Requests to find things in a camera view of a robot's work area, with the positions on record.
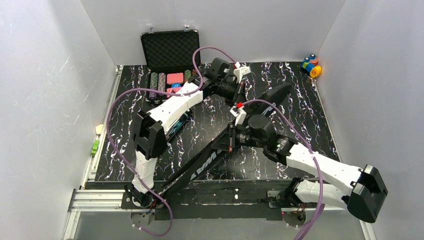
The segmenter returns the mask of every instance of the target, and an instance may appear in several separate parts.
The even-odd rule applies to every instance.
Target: black tray
[[[186,70],[193,72],[193,53],[200,47],[199,31],[179,30],[145,32],[140,36],[143,46],[144,56],[149,69],[147,77],[147,87],[150,86],[151,73],[184,73]],[[196,65],[201,63],[200,53],[195,57]],[[166,84],[165,89],[171,88],[171,84]],[[147,101],[158,105],[166,101],[168,97],[159,95],[149,98]]]

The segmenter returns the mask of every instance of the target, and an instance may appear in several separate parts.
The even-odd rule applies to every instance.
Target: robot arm
[[[234,107],[236,116],[243,116],[243,109]],[[263,115],[253,115],[247,128],[233,125],[228,145],[263,148],[271,161],[303,170],[318,176],[317,168],[308,149],[295,139],[277,134],[273,124]],[[379,171],[366,165],[364,168],[335,161],[314,152],[323,180],[322,203],[347,209],[352,215],[368,223],[374,223],[386,199],[388,190]],[[320,185],[317,182],[294,178],[290,186],[281,191],[276,201],[297,206],[300,203],[316,203]]]
[[[131,136],[135,145],[135,169],[150,189],[154,186],[153,176],[158,157],[168,147],[166,135],[181,115],[213,94],[224,97],[229,106],[243,101],[245,82],[242,78],[243,75],[250,73],[250,68],[236,63],[233,73],[235,79],[230,76],[229,72],[230,64],[220,58],[215,58],[210,68],[204,71],[203,85],[199,91],[190,95],[172,96],[160,106],[148,112],[140,111],[136,115]],[[192,92],[200,84],[199,76],[195,75],[183,85],[178,94]],[[132,186],[125,190],[131,192],[140,204],[149,204],[150,199],[146,199],[144,195],[148,190],[137,177],[132,180]]]

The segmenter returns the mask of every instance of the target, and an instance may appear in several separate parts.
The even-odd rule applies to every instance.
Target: green object
[[[192,71],[185,70],[184,71],[184,82],[187,83],[189,81],[189,78],[192,76]]]
[[[100,143],[99,140],[94,140],[93,147],[91,149],[91,156],[94,157],[94,155],[96,155],[97,150],[99,149],[99,143]]]

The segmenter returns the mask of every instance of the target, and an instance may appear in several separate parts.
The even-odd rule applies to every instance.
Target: black white marble surface
[[[280,84],[292,85],[290,96],[281,107],[300,133],[318,151],[334,160],[339,160],[333,139],[330,134],[323,108],[315,86],[308,82],[308,77],[300,71],[300,62],[254,62],[246,63],[252,73],[246,76],[247,99],[253,99]],[[147,82],[146,66],[125,66],[117,90],[117,96],[132,88],[144,88]],[[148,111],[151,106],[145,101],[146,93],[133,92],[118,103],[110,121],[112,138],[118,149],[132,163],[135,163],[135,152],[130,141],[130,126],[133,116],[139,111]],[[193,117],[168,144],[169,149],[158,160],[155,180],[167,180],[180,169],[190,157],[200,152],[214,137],[222,131],[234,117],[225,105],[223,98],[213,96],[196,105]],[[271,116],[275,128],[282,134],[295,137],[282,119]],[[293,177],[313,177],[301,170],[287,168],[280,163],[268,160],[259,148],[244,147],[238,152],[227,154],[219,165],[208,172],[205,179],[287,179]],[[133,174],[125,167],[121,159],[112,150],[106,139],[101,150],[101,157],[95,180],[98,182],[131,181]]]

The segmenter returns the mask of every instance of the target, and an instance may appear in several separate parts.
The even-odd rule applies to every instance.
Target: white wall
[[[0,239],[57,240],[115,66],[79,0],[0,2]]]
[[[377,167],[388,197],[380,240],[423,239],[424,1],[347,0],[317,80],[341,160]]]
[[[201,46],[237,61],[293,61],[316,53],[345,0],[81,0],[116,65],[146,64],[140,34],[200,32]],[[202,51],[211,62],[214,51]]]

